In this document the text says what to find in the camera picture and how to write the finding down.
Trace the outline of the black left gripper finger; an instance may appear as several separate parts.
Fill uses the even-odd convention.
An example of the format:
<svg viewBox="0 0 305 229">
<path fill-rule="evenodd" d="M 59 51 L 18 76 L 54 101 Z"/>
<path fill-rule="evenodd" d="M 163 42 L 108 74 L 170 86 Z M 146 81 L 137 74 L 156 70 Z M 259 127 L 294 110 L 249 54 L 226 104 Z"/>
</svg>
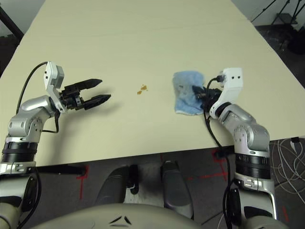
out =
<svg viewBox="0 0 305 229">
<path fill-rule="evenodd" d="M 91 108 L 99 106 L 102 103 L 109 100 L 110 97 L 111 97 L 110 94 L 101 94 L 101 95 L 97 95 L 95 97 L 92 97 L 90 100 L 87 100 L 87 101 L 84 102 L 83 108 L 84 108 L 84 110 L 89 110 Z"/>
<path fill-rule="evenodd" d="M 101 79 L 88 79 L 77 83 L 77 88 L 79 91 L 85 89 L 91 89 L 96 87 L 98 84 L 102 83 Z"/>
</svg>

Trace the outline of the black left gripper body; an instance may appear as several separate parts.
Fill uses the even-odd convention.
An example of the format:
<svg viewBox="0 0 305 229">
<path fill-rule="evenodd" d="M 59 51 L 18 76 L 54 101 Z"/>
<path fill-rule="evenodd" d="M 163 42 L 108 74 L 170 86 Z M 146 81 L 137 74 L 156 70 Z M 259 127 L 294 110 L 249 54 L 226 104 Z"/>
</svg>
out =
<svg viewBox="0 0 305 229">
<path fill-rule="evenodd" d="M 84 100 L 80 97 L 80 91 L 83 90 L 81 83 L 74 83 L 64 87 L 60 92 L 60 101 L 68 110 L 83 109 Z"/>
</svg>

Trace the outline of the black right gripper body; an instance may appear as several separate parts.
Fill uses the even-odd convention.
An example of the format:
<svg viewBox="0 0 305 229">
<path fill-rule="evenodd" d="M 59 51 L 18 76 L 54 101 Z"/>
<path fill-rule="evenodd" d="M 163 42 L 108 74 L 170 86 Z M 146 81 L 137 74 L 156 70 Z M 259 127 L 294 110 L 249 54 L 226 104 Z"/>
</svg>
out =
<svg viewBox="0 0 305 229">
<path fill-rule="evenodd" d="M 221 94 L 221 90 L 219 89 L 207 89 L 204 87 L 202 91 L 203 96 L 201 97 L 202 100 L 202 107 L 205 107 L 206 105 L 213 105 L 219 98 Z"/>
</svg>

